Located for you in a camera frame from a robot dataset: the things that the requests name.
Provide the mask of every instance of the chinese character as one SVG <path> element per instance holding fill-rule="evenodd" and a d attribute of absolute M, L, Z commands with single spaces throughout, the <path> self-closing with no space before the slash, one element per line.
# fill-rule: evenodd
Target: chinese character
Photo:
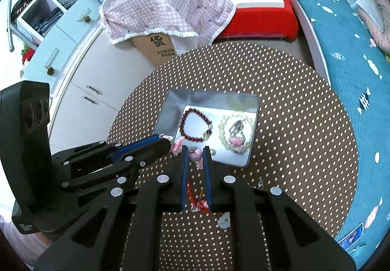
<path fill-rule="evenodd" d="M 150 41 L 155 43 L 156 47 L 160 47 L 162 45 L 166 46 L 166 44 L 163 42 L 163 38 L 160 36 L 154 36 L 154 37 L 152 36 L 150 38 Z"/>

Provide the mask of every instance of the red stool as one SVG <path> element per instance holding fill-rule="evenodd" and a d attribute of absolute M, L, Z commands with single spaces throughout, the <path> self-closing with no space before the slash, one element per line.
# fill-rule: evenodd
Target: red stool
<path fill-rule="evenodd" d="M 298 35 L 298 21 L 291 1 L 283 1 L 284 8 L 238 8 L 217 39 L 285 38 L 294 41 Z"/>

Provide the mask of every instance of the drawer handle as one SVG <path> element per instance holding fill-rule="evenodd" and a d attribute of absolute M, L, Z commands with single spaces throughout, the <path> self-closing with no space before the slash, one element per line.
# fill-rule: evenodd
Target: drawer handle
<path fill-rule="evenodd" d="M 97 103 L 96 103 L 95 101 L 91 100 L 90 98 L 87 98 L 86 96 L 83 96 L 83 98 L 84 98 L 85 100 L 87 100 L 88 102 L 91 102 L 92 104 L 97 105 Z"/>
<path fill-rule="evenodd" d="M 100 91 L 98 91 L 97 89 L 95 89 L 94 87 L 92 87 L 90 85 L 87 85 L 87 89 L 91 89 L 92 91 L 96 92 L 97 95 L 101 94 Z"/>
<path fill-rule="evenodd" d="M 48 69 L 51 67 L 51 64 L 53 63 L 58 52 L 59 52 L 59 50 L 57 48 L 54 48 L 53 52 L 51 53 L 50 57 L 48 58 L 48 60 L 46 61 L 45 65 L 44 65 L 45 68 Z"/>
<path fill-rule="evenodd" d="M 91 17 L 89 17 L 89 14 L 91 13 L 92 11 L 90 9 L 87 9 L 87 11 L 83 14 L 81 14 L 81 16 L 79 17 L 79 19 L 77 20 L 78 23 L 81 23 L 81 22 L 86 22 L 86 23 L 89 23 L 91 21 Z"/>

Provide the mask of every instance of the metal rack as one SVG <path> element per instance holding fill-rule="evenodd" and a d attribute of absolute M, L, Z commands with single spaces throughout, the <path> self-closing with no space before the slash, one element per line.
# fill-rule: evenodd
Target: metal rack
<path fill-rule="evenodd" d="M 28 39 L 22 32 L 17 29 L 15 25 L 11 22 L 11 11 L 12 11 L 12 0 L 8 0 L 8 11 L 7 11 L 7 32 L 8 32 L 8 44 L 9 52 L 15 50 L 12 34 L 18 36 L 27 46 L 36 50 L 38 46 L 34 44 L 30 39 Z"/>

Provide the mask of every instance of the red string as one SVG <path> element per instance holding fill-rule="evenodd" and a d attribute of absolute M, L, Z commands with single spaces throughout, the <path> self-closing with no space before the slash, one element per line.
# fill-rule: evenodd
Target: red string
<path fill-rule="evenodd" d="M 203 213 L 206 213 L 206 214 L 213 213 L 208 208 L 204 207 L 201 202 L 199 202 L 199 205 L 198 205 L 198 203 L 195 201 L 194 194 L 192 193 L 192 190 L 191 190 L 191 181 L 189 179 L 187 180 L 187 193 L 188 193 L 188 196 L 190 198 L 190 202 L 192 203 L 192 205 L 194 205 L 195 208 L 199 209 L 200 211 L 202 211 Z"/>

